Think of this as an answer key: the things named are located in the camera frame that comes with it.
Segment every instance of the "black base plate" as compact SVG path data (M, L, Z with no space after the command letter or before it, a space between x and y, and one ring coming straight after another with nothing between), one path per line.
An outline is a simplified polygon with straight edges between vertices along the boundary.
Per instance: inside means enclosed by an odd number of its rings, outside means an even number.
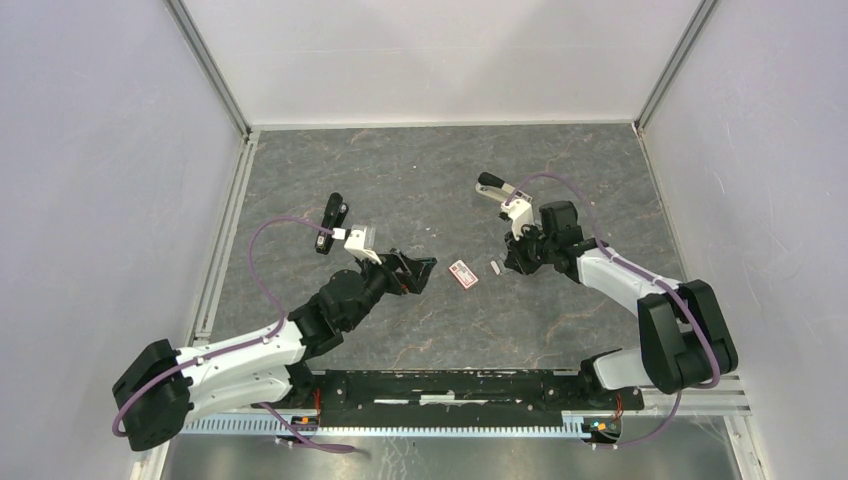
M642 410L638 389L590 396L576 372L555 370L328 370L314 372L321 425L327 427L524 427L561 426L562 411ZM428 403L428 395L453 395L480 404ZM375 400L406 401L405 404ZM302 408L283 399L278 409Z

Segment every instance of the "light purple wall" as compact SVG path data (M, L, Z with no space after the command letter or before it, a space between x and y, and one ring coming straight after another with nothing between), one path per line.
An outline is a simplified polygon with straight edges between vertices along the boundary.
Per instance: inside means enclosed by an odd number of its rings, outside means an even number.
M646 138L774 478L844 477L848 2L721 2Z
M632 120L698 0L186 0L256 125Z
M0 478L126 478L112 383L184 341L240 144L164 4L0 9Z

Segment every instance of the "purple cable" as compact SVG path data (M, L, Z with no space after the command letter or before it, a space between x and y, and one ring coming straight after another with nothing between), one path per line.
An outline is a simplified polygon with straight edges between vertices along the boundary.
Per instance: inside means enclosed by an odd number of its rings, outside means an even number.
M644 278L645 280L648 280L649 282L659 286L660 288L665 290L666 293L668 293L668 295L671 297L671 299L674 301L674 303L677 304L677 306L680 308L680 311L683 312L683 315L686 317L686 320L689 322L689 325L692 326L692 331L695 332L695 336L698 337L698 342L701 344L701 347L704 349L704 353L707 355L707 360L710 362L710 370L712 372L712 378L710 379L709 382L701 384L701 385L697 385L697 386L695 386L695 388L713 388L716 385L718 385L719 379L721 377L721 370L719 369L719 366L718 366L718 359L716 359L715 353L713 353L713 350L710 347L709 342L707 341L707 337L706 337L706 335L704 335L704 331L701 330L701 327L698 325L698 322L695 320L695 317L692 315L692 312L689 311L689 307L686 305L686 302L684 302L683 299L680 298L680 295L678 295L677 292L673 288L671 288L671 286L669 284L667 284L666 282L661 280L660 277L652 275L650 272L648 272L647 270L643 269L642 267L640 267L640 266L638 266L634 263L630 263L630 261L624 259L622 256L618 255L617 253L614 254L614 253L609 251L609 249L601 241L602 236L601 236L600 224L598 223L597 217L595 217L595 211L594 211L594 209L592 209L592 203L589 202L589 199L586 198L586 195L583 193L583 191L580 190L580 188L576 184L574 184L574 182L572 182L570 178L568 178L565 175L558 174L558 173L549 173L549 172L534 173L533 175L530 175L529 177L522 180L521 183L519 183L518 186L515 187L515 190L513 190L512 193L510 193L509 196L506 198L504 205L509 205L510 202L512 202L512 200L518 194L518 192L530 180L533 180L533 179L536 179L536 178L539 178L539 177L548 177L548 178L553 178L555 180L559 180L560 183L562 183L563 185L568 187L568 189L571 190L572 193L574 193L574 195L577 197L577 199L580 200L580 203L583 204L583 208L586 210L586 214L589 216L589 223L592 225L592 233L594 233L595 239L598 241L597 242L598 249L607 258L609 258L611 262L614 262L614 263L617 263L618 265L621 265L622 267L624 267L629 272L632 272L632 273ZM612 449L612 448L626 447L626 446L630 446L630 445L638 445L638 444L640 444L644 441L650 440L650 439L654 438L655 436L659 435L660 433L662 433L668 427L669 423L671 422L671 419L674 418L675 414L677 414L677 409L680 406L680 399L682 398L682 396L683 396L682 391L677 393L677 399L675 400L674 406L672 407L671 412L669 412L668 417L666 417L665 420L663 420L662 423L660 423L660 425L653 432L649 433L648 435L646 435L642 438L638 438L636 440L631 440L631 441L628 441L628 442L618 444L615 447L605 446L605 445L598 445L598 447L601 447L601 448L609 447L610 449Z
M283 327L286 324L286 316L288 316L288 312L286 312L285 308L283 308L283 305L282 305L282 303L280 303L280 300L277 299L277 297L275 297L273 293L271 293L271 290L269 290L268 287L265 286L265 283L262 282L262 279L259 278L259 274L256 273L256 266L253 263L253 246L256 244L256 239L259 237L259 234L262 233L262 231L265 230L265 228L267 228L269 225L272 225L274 223L282 223L282 222L300 223L302 225L312 227L315 230L318 230L319 232L323 232L323 233L326 233L328 235L333 234L333 231L328 229L328 228L324 228L320 225L316 225L316 224L314 224L314 223L312 223L309 220L306 220L304 218L292 217L290 215L280 215L280 216L274 217L274 218L266 221L262 225L260 225L259 228L257 228L256 231L253 233L253 236L250 238L250 243L247 247L247 266L250 269L250 276L253 277L253 281L256 282L256 285L259 287L260 290L262 290L262 293L265 294L265 297L268 298L268 300L271 302L272 305L277 307L277 311L280 313L280 319L277 321L277 324L274 326L274 328L272 328L271 331L269 331L266 335L263 335L261 337L256 337L252 340L246 340L244 342L237 343L235 345L230 345L229 347L225 347L225 348L222 348L220 350L216 350L216 351L211 352L211 353L207 353L207 354L204 354L204 355L198 355L197 357L194 357L191 360L186 360L185 362L180 363L179 365L173 366L173 367L165 370L164 372L160 373L159 375L153 377L152 380L145 383L144 386L142 386L140 389L138 389L138 391L136 391L134 394L132 394L132 396L130 396L130 398L126 402L124 402L124 404L121 406L121 408L118 409L118 414L115 415L115 419L112 420L112 434L113 435L115 435L116 437L126 437L127 436L127 432L122 432L121 429L120 429L121 420L123 420L124 416L130 410L130 408L132 408L132 406L135 405L135 403L138 401L139 398L141 398L145 393L150 391L151 388L153 388L154 386L156 386L157 384L159 384L163 380L172 377L173 375L180 372L181 370L184 370L188 367L192 367L194 365L198 365L202 361L211 360L215 357L219 357L219 356L224 355L226 353L234 352L236 350L241 350L242 348L246 348L246 347L249 347L251 345L256 345L257 343L262 343L266 338L273 337L274 335L279 333L280 330L283 329ZM280 420L283 423L283 425L292 433L292 435L301 439L302 436L297 432L297 429L295 429L288 422L283 420L283 418L276 411L274 411L268 404L263 403L262 406L265 407L266 409L269 409L272 412L272 414L274 414L274 416L277 417L277 419ZM324 450L324 451L328 451L328 452L332 452L332 453L349 453L349 452L353 451L353 447L349 447L350 448L349 451L325 450L323 448L319 448L318 444L310 441L309 439L306 439L306 441L304 441L303 443L305 445L309 446L309 447L318 448L319 450ZM333 445L332 447L334 447L334 448L335 447L347 447L347 445Z
M312 440L308 439L307 437L304 437L303 435L301 435L300 432L298 432L297 429L292 427L292 425L289 422L287 422L286 419L283 418L282 415L280 415L276 410L274 410L274 407L272 407L271 405L268 405L265 402L260 402L258 405L260 407L264 408L265 410L268 410L268 413L273 415L274 418L277 419L277 421L282 423L283 426L286 427L286 430L291 432L291 434L296 439L300 440L301 444L305 447L314 448L316 450L321 450L322 452L327 452L327 453L353 453L353 452L356 451L356 448L351 446L351 445L340 445L338 443L315 443Z

